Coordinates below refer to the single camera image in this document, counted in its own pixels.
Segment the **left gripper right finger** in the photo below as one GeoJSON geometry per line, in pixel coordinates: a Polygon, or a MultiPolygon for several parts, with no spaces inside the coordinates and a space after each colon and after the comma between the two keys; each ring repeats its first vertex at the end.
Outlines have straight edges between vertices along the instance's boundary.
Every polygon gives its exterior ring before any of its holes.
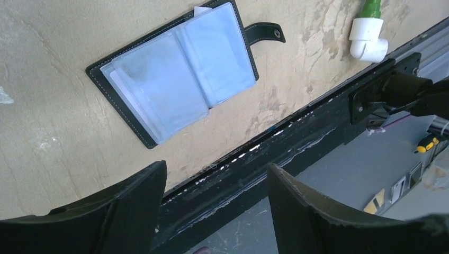
{"type": "Polygon", "coordinates": [[[279,253],[448,253],[448,215],[400,221],[340,203],[267,166],[279,253]]]}

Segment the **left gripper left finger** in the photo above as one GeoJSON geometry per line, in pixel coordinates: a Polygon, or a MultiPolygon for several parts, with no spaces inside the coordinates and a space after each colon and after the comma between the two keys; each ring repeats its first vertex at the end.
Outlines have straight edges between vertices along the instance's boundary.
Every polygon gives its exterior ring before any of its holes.
{"type": "Polygon", "coordinates": [[[127,179],[47,215],[1,221],[1,253],[150,253],[167,166],[127,179]]]}

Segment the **black leather card holder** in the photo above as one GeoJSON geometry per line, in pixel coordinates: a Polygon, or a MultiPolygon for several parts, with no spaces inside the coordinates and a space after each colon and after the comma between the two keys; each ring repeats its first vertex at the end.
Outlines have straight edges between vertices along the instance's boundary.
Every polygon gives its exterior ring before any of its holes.
{"type": "Polygon", "coordinates": [[[244,27],[235,1],[208,1],[91,64],[86,74],[148,149],[255,85],[250,46],[285,42],[279,24],[244,27]]]}

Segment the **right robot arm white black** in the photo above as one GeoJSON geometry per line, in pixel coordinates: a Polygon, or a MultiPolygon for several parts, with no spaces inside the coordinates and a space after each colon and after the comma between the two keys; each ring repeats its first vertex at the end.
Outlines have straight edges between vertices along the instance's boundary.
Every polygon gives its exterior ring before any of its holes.
{"type": "Polygon", "coordinates": [[[380,101],[413,116],[436,115],[448,120],[448,77],[431,79],[395,73],[381,89],[380,101]]]}

